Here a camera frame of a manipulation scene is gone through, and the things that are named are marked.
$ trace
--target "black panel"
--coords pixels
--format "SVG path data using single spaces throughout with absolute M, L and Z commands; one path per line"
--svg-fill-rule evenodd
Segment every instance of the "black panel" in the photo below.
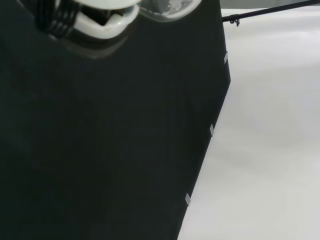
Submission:
M 0 1 L 0 239 L 175 240 L 230 83 L 219 2 L 91 60 Z

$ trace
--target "black metal rod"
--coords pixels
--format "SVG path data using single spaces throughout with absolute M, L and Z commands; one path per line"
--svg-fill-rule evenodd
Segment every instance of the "black metal rod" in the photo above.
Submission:
M 236 20 L 240 19 L 245 19 L 245 18 L 251 18 L 259 15 L 264 15 L 264 14 L 272 14 L 276 12 L 281 12 L 285 10 L 290 10 L 290 9 L 297 9 L 297 8 L 302 8 L 306 6 L 312 6 L 315 4 L 320 4 L 320 0 L 308 0 L 308 1 L 302 1 L 302 2 L 297 2 L 293 4 L 288 4 L 284 6 L 276 6 L 276 7 L 271 7 L 267 9 L 262 9 L 258 11 L 252 11 L 252 12 L 247 12 L 243 14 L 235 14 L 231 16 L 224 16 L 222 18 L 223 22 L 234 22 Z

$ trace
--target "metal bracket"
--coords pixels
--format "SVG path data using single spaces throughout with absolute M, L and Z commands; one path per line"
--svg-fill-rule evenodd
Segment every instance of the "metal bracket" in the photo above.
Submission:
M 228 52 L 226 52 L 226 54 L 224 56 L 224 64 L 226 64 L 227 60 L 228 60 Z
M 211 137 L 214 136 L 214 131 L 215 131 L 214 126 L 211 124 L 211 126 L 210 126 Z
M 186 204 L 188 204 L 188 207 L 190 206 L 190 202 L 191 202 L 191 198 L 189 196 L 189 193 L 186 193 L 185 195 L 185 201 L 186 201 Z
M 240 25 L 240 19 L 231 20 L 230 23 L 231 23 L 231 24 L 236 23 L 236 26 L 239 27 L 239 25 Z

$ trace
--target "transparent plastic part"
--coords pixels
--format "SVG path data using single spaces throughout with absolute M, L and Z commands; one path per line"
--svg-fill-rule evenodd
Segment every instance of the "transparent plastic part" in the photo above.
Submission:
M 172 22 L 192 13 L 201 1 L 202 0 L 142 0 L 140 13 L 157 22 Z

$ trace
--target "white backdrop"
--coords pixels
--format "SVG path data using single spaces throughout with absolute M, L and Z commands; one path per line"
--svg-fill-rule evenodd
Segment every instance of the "white backdrop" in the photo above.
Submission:
M 179 240 L 319 240 L 320 7 L 224 29 L 231 86 Z

